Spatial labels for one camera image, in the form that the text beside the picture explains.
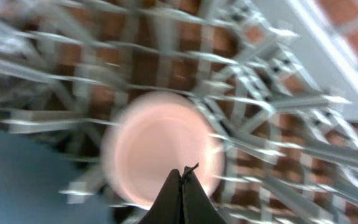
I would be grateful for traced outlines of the pink cup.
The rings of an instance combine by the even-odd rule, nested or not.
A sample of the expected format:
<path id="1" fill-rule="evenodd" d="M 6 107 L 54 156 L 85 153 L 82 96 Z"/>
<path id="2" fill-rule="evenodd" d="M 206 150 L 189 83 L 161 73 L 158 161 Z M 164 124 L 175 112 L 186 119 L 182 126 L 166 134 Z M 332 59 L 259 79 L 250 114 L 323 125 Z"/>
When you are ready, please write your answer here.
<path id="1" fill-rule="evenodd" d="M 108 185 L 130 204 L 148 210 L 171 170 L 197 165 L 207 196 L 219 185 L 224 153 L 214 130 L 194 103 L 153 91 L 136 98 L 106 130 L 101 167 Z"/>

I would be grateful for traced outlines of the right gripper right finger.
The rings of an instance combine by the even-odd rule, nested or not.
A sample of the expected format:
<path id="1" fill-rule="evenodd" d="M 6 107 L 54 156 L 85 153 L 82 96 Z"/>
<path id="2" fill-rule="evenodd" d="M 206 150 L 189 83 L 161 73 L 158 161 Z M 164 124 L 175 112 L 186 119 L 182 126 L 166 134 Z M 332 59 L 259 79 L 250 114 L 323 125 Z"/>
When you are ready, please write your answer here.
<path id="1" fill-rule="evenodd" d="M 198 166 L 198 163 L 193 167 L 186 166 L 181 177 L 184 223 L 226 224 L 212 206 L 195 174 L 195 169 Z"/>

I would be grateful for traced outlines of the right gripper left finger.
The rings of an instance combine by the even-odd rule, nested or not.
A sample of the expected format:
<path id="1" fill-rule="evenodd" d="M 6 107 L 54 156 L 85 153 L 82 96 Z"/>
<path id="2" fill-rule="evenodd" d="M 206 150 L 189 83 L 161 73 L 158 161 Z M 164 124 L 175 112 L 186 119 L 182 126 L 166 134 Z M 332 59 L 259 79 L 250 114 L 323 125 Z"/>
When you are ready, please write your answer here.
<path id="1" fill-rule="evenodd" d="M 139 224 L 180 224 L 182 222 L 181 176 L 170 171 L 150 210 Z"/>

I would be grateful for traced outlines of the dark blue plate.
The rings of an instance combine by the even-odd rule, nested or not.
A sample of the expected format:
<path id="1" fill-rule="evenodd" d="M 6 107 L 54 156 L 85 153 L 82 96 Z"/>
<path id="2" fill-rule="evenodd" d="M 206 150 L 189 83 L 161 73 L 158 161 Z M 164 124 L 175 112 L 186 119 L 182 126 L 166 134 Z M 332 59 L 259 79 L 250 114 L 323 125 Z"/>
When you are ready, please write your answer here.
<path id="1" fill-rule="evenodd" d="M 112 223 L 99 196 L 70 205 L 59 192 L 79 175 L 48 146 L 0 130 L 0 223 Z"/>

